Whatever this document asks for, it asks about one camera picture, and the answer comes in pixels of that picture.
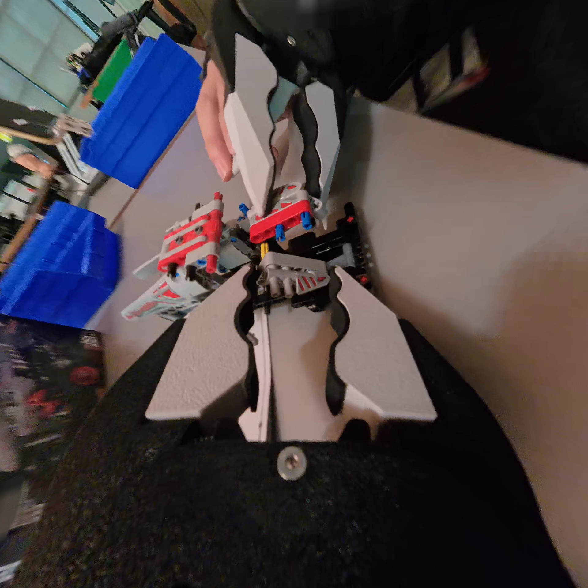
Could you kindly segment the person's black clothing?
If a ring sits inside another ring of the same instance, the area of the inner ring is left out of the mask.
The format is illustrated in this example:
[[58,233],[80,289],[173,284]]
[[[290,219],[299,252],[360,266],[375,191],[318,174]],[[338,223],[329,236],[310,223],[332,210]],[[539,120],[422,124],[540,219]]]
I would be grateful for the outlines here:
[[331,31],[343,83],[386,102],[472,28],[483,79],[433,99],[425,116],[587,163],[587,1],[360,1]]

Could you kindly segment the green bin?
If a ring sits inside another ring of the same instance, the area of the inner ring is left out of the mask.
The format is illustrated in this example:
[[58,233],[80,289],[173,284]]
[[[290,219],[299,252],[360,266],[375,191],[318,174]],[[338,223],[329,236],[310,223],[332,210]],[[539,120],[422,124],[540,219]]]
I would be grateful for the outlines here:
[[133,59],[128,40],[122,38],[88,91],[90,103],[105,103]]

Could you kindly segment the blue storage bin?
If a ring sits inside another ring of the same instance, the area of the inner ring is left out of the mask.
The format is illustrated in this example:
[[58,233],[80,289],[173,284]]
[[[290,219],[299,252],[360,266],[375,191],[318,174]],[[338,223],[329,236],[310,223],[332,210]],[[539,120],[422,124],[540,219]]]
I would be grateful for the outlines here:
[[1,314],[82,328],[119,281],[119,237],[104,217],[55,202],[1,278]]
[[137,188],[193,113],[202,67],[166,34],[146,39],[92,122],[80,158]]

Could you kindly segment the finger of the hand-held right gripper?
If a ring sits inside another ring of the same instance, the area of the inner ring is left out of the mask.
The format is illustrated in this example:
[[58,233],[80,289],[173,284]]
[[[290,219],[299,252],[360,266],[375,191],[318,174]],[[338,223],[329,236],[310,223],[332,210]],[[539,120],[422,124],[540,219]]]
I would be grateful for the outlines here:
[[321,82],[299,88],[293,102],[293,119],[302,137],[300,161],[306,192],[327,208],[341,145],[333,89]]
[[270,94],[278,83],[277,71],[262,48],[235,35],[235,80],[227,96],[224,119],[252,208],[266,215],[275,179],[275,158],[270,140],[275,123],[269,112]]

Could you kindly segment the light grey desk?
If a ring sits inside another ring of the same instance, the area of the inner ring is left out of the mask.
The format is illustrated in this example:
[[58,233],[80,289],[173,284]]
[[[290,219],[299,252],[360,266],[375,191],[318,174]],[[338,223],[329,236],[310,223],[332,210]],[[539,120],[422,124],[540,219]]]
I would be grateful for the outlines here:
[[[111,179],[89,202],[123,240],[122,278],[92,327],[107,382],[169,326],[121,311],[154,278],[132,271],[196,202],[224,194],[193,119],[136,192]],[[587,587],[587,167],[354,99],[332,185],[353,202],[376,292],[454,366],[494,413],[525,467],[555,547]],[[320,395],[334,331],[327,312],[271,312],[278,438],[328,439]]]

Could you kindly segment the white printed paper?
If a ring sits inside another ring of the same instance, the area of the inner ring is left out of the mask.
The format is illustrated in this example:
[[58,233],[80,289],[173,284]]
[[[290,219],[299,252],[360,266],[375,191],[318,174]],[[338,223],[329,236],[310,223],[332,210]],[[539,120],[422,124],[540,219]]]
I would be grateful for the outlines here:
[[67,114],[60,114],[53,121],[51,128],[57,138],[64,137],[66,134],[75,134],[85,138],[90,138],[93,135],[93,129],[89,122]]

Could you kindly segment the person's right hand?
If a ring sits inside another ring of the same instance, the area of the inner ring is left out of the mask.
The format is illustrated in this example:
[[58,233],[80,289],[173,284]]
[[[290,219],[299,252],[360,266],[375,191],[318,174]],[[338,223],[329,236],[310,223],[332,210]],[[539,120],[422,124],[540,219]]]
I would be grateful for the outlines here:
[[213,61],[208,61],[195,110],[206,151],[223,182],[233,177],[235,156],[224,117],[227,95],[220,70]]

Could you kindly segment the grey red brick truck model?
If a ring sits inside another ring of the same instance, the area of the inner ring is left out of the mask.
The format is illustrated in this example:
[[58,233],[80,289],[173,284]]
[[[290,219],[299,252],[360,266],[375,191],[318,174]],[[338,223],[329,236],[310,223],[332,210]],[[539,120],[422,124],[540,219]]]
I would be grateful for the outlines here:
[[237,219],[224,220],[221,193],[199,203],[187,218],[167,228],[160,252],[134,270],[139,279],[157,281],[121,311],[127,321],[158,316],[180,320],[200,306],[241,268],[258,271],[254,308],[266,314],[274,305],[323,311],[329,301],[328,271],[340,267],[372,290],[369,258],[353,204],[333,230],[316,234],[326,209],[298,182],[277,189],[270,212],[261,217],[242,203]]

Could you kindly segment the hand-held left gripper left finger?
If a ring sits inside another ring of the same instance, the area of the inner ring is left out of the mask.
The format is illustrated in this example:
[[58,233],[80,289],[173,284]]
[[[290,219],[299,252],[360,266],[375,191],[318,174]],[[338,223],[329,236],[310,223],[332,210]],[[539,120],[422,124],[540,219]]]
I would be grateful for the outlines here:
[[259,415],[257,275],[255,264],[241,267],[189,314],[146,409],[148,420],[209,426]]

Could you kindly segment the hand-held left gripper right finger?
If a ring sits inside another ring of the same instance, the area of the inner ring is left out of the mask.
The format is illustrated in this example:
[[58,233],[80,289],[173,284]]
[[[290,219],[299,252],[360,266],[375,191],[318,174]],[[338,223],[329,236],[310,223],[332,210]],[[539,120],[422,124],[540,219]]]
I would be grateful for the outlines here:
[[390,421],[437,418],[397,316],[345,269],[329,270],[330,324],[325,396],[334,416],[329,435],[364,422],[372,439]]

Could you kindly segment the black toy set box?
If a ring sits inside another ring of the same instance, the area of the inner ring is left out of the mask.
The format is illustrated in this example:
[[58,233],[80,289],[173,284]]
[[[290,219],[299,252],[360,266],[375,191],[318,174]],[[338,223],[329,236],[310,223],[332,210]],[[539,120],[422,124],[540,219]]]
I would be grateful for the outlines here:
[[104,391],[100,333],[1,315],[1,586],[12,581],[57,466]]

